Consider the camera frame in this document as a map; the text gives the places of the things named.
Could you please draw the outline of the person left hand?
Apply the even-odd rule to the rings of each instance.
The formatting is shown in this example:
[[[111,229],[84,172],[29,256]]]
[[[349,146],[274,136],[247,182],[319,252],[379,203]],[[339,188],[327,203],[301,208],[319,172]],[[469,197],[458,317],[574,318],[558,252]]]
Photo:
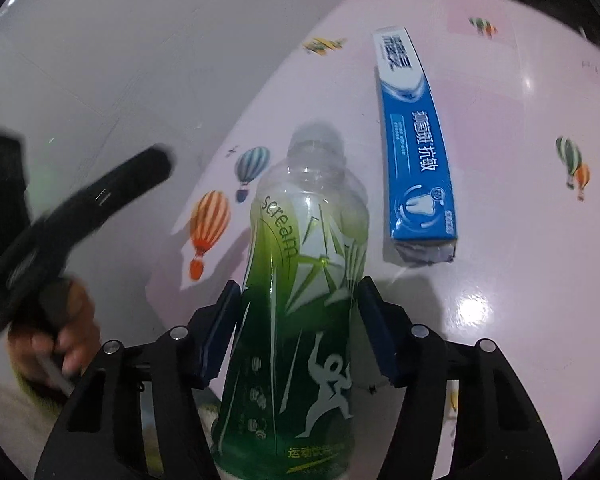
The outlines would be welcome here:
[[[16,324],[9,329],[6,348],[12,369],[30,382],[59,389],[58,374],[50,375],[42,361],[61,356],[58,365],[65,380],[84,372],[100,348],[100,327],[92,298],[82,282],[69,281],[66,322],[50,334],[36,327]]]

